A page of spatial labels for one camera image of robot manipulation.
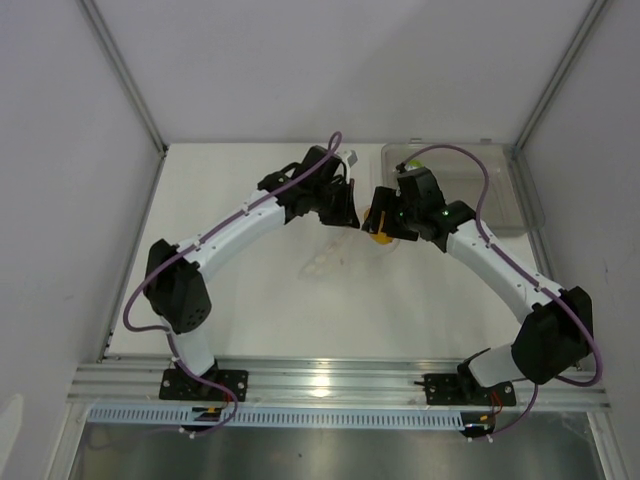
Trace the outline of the orange fruit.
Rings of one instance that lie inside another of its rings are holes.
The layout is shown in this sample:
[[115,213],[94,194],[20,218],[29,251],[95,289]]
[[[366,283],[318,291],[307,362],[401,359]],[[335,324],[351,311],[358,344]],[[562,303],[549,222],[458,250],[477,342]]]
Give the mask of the orange fruit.
[[372,240],[374,240],[376,243],[378,243],[380,245],[389,245],[389,244],[394,243],[395,239],[390,237],[389,235],[387,235],[385,232],[382,231],[382,227],[384,225],[384,220],[385,220],[385,212],[382,212],[381,213],[381,217],[380,217],[378,231],[376,233],[369,232],[368,235]]

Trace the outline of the clear zip top bag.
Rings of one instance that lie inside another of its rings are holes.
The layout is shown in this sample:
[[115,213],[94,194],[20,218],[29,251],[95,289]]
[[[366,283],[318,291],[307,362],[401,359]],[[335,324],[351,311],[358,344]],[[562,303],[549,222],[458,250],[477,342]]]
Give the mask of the clear zip top bag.
[[331,227],[326,241],[316,249],[299,271],[304,280],[320,280],[356,272],[392,254],[399,240],[384,239],[379,243],[360,230]]

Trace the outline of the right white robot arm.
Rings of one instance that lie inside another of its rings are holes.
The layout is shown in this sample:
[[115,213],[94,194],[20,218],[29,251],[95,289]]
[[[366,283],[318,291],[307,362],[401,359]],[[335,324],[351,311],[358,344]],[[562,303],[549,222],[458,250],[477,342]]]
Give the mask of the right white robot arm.
[[460,365],[456,389],[464,401],[479,403],[502,382],[542,385],[560,379],[569,367],[599,354],[591,298],[582,288],[565,289],[520,265],[469,205],[445,201],[429,169],[404,172],[397,183],[397,188],[375,188],[363,230],[434,244],[473,271],[520,324],[512,342]]

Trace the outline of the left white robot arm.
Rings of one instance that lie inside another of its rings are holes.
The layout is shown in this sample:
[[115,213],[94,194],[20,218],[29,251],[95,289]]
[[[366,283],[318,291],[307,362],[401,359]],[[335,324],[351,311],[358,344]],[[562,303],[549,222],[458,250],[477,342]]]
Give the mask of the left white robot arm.
[[353,150],[312,146],[304,159],[264,177],[236,212],[213,228],[177,244],[150,248],[142,293],[167,331],[174,357],[187,368],[182,388],[197,400],[216,390],[216,356],[204,338],[212,311],[207,283],[233,256],[261,236],[308,213],[326,226],[359,228],[354,204]]

